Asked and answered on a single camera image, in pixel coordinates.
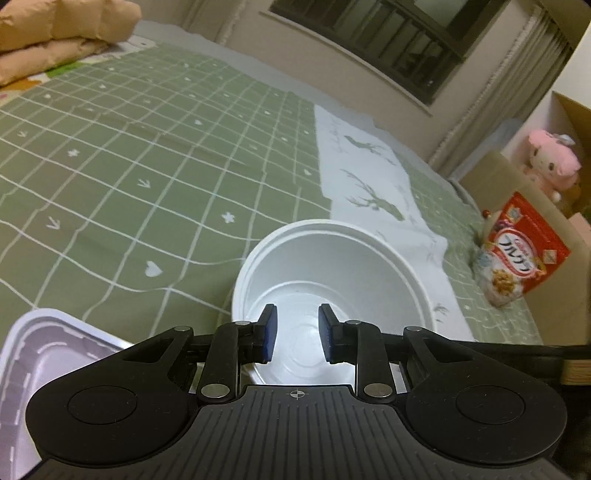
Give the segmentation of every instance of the red cereal package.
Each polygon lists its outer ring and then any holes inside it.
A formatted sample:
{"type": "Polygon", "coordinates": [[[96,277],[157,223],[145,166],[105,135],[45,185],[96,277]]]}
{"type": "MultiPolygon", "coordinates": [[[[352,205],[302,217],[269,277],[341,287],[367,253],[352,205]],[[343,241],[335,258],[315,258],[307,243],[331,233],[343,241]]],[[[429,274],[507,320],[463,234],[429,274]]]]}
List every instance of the red cereal package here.
{"type": "Polygon", "coordinates": [[[556,232],[516,192],[480,249],[476,283],[491,304],[501,307],[542,283],[569,255],[556,232]]]}

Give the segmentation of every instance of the green plaid bedsheet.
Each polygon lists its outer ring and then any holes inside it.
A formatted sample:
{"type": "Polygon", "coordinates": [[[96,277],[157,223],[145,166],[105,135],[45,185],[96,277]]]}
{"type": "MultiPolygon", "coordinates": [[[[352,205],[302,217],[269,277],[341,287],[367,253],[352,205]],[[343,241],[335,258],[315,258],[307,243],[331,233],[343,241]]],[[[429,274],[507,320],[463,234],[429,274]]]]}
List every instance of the green plaid bedsheet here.
{"type": "MultiPolygon", "coordinates": [[[[407,170],[475,336],[538,341],[527,308],[495,316],[462,281],[476,219],[407,170]]],[[[169,46],[72,70],[0,109],[0,338],[36,307],[131,342],[210,333],[258,241],[329,216],[310,102],[169,46]]]]}

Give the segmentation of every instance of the crosshair marking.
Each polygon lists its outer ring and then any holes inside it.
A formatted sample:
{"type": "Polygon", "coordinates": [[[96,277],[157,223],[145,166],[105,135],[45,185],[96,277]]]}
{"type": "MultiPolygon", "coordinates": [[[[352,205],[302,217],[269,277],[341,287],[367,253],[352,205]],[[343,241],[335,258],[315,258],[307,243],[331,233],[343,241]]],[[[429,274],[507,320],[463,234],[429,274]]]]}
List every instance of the crosshair marking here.
{"type": "Polygon", "coordinates": [[[302,390],[294,390],[293,392],[289,392],[288,395],[296,400],[303,398],[306,395],[310,395],[309,393],[304,393],[302,390]]]}

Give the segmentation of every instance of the star pattern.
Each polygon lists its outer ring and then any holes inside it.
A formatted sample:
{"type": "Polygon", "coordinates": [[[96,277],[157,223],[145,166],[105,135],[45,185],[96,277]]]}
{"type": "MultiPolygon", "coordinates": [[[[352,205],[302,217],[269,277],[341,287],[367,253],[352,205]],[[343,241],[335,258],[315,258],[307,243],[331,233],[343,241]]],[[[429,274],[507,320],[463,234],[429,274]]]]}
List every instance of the star pattern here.
{"type": "Polygon", "coordinates": [[[234,216],[230,212],[226,212],[222,215],[224,222],[226,223],[234,223],[234,216]]]}

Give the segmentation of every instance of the window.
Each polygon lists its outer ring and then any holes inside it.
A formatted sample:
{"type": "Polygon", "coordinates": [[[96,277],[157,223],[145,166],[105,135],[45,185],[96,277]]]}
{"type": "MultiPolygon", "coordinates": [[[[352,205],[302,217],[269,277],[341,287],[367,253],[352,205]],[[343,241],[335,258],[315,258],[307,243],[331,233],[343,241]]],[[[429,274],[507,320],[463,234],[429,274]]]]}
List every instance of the window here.
{"type": "Polygon", "coordinates": [[[338,43],[424,103],[505,0],[275,0],[271,11],[338,43]]]}

